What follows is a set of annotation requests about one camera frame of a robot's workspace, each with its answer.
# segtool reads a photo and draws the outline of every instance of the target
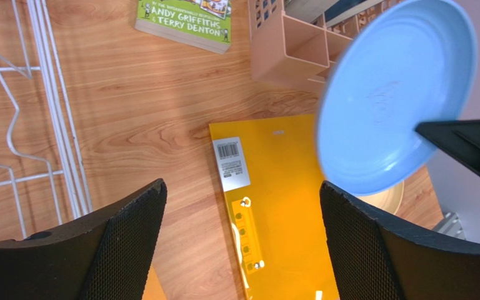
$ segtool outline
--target barcode label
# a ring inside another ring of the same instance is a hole
[[[223,191],[243,188],[251,184],[248,167],[239,137],[212,142]]]
[[[233,156],[238,156],[238,146],[235,142],[230,142],[228,144],[217,145],[218,155],[220,159],[231,158]]]

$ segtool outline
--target light blue plastic plate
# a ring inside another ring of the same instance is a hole
[[[450,0],[407,0],[375,19],[333,71],[317,117],[317,156],[335,185],[381,192],[436,150],[414,128],[454,120],[477,67],[468,15]]]

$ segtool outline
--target yellow folder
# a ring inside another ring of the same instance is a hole
[[[149,267],[149,272],[147,273],[146,287],[142,294],[142,300],[166,300],[163,287],[159,282],[159,278],[157,278],[157,273],[155,273],[153,266]]]
[[[210,125],[247,300],[334,300],[314,116]]]

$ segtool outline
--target white wire rack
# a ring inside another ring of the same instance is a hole
[[[90,201],[90,193],[83,168],[83,161],[81,159],[81,152],[79,150],[79,143],[76,137],[76,129],[74,127],[74,121],[68,101],[68,94],[66,92],[63,74],[61,72],[61,65],[59,63],[59,56],[55,45],[48,8],[46,6],[46,0],[27,0],[27,9],[31,19],[32,32],[34,35],[38,61],[40,64],[39,66],[31,66],[29,63],[30,60],[28,52],[26,51],[26,43],[24,42],[24,34],[16,6],[16,0],[12,0],[12,8],[21,42],[21,52],[23,53],[26,63],[25,66],[15,66],[11,61],[0,55],[0,65],[5,65],[0,66],[0,83],[3,86],[6,94],[9,96],[9,99],[12,102],[15,110],[14,116],[7,130],[7,146],[14,155],[19,156],[20,158],[32,159],[44,163],[47,171],[41,174],[33,174],[26,177],[16,178],[11,166],[0,164],[0,168],[5,169],[9,173],[9,180],[1,181],[0,186],[12,186],[14,202],[16,205],[22,236],[23,238],[26,238],[33,232],[26,232],[17,183],[34,181],[41,178],[49,178],[53,196],[54,210],[56,211],[59,224],[62,224],[63,220],[61,218],[61,212],[59,209],[59,199],[56,192],[54,176],[64,176],[63,182],[66,185],[66,191],[74,219],[90,213],[93,208]],[[45,158],[23,153],[16,149],[15,145],[13,144],[13,131],[16,120],[20,114],[20,106],[15,100],[15,97],[13,96],[9,86],[5,82],[2,72],[18,72],[28,79],[32,79],[33,76],[42,77],[46,91],[46,99],[51,117],[52,128],[61,162],[61,170],[54,171],[52,164]],[[59,98],[58,89],[60,89],[62,92],[62,99]],[[61,103],[65,105],[66,113],[63,113]]]

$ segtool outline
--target wooden table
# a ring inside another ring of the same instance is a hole
[[[48,5],[93,206],[164,178],[168,202],[153,264],[167,298],[243,299],[208,124],[313,113],[316,96],[251,80],[245,0],[232,0],[232,46],[222,56],[134,30],[136,0]],[[0,1],[0,53],[22,66],[11,9]],[[29,24],[25,4],[20,11]],[[27,48],[34,54],[30,43]],[[32,81],[12,74],[6,80],[22,107],[15,143],[58,168],[38,74]],[[45,172],[9,153],[4,134],[13,113],[0,86],[0,162],[18,177]],[[6,176],[0,171],[0,180]],[[43,180],[19,186],[29,234],[56,225],[47,188]],[[68,221],[68,206],[63,213]],[[441,219],[425,169],[407,180],[398,214],[427,228]],[[9,187],[0,187],[0,240],[21,238],[17,224]]]

